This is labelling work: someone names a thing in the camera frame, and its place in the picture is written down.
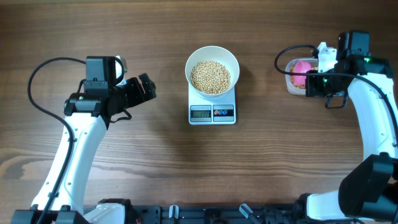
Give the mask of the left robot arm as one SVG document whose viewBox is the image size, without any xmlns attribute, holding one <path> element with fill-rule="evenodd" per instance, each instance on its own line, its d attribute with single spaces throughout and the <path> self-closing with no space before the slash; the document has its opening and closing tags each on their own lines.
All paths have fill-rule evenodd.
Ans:
<svg viewBox="0 0 398 224">
<path fill-rule="evenodd" d="M 85 213 L 86 183 L 97 148 L 112 116 L 156 97 L 154 82 L 143 73 L 126 79 L 127 66 L 120 56 L 88 56 L 82 62 L 86 77 L 64 103 L 59 120 L 63 135 L 49 174 L 30 209 L 16 210 L 12 223 L 139 223 L 141 217 L 128 199 L 104 199 Z"/>
</svg>

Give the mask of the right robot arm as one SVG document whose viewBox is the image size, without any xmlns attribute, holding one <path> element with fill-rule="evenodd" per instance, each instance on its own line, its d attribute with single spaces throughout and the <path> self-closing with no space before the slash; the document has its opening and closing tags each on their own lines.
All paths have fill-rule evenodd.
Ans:
<svg viewBox="0 0 398 224">
<path fill-rule="evenodd" d="M 318 47 L 318 72 L 309 72 L 306 96 L 351 99 L 363 142 L 363 161 L 338 190 L 310 194 L 306 216 L 317 221 L 367 218 L 397 223 L 397 106 L 389 62 L 371 56 L 369 33 L 342 32 L 336 49 Z"/>
</svg>

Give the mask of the pink plastic scoop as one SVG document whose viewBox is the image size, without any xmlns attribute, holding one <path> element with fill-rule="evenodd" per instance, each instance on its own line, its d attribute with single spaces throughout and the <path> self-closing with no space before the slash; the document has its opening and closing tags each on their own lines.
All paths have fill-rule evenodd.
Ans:
<svg viewBox="0 0 398 224">
<path fill-rule="evenodd" d="M 310 70 L 312 69 L 312 65 L 311 65 L 309 62 L 303 61 L 303 60 L 298 61 L 298 62 L 295 64 L 295 67 L 296 67 L 296 68 L 299 68 L 299 66 L 308 67 L 308 71 L 310 71 Z"/>
</svg>

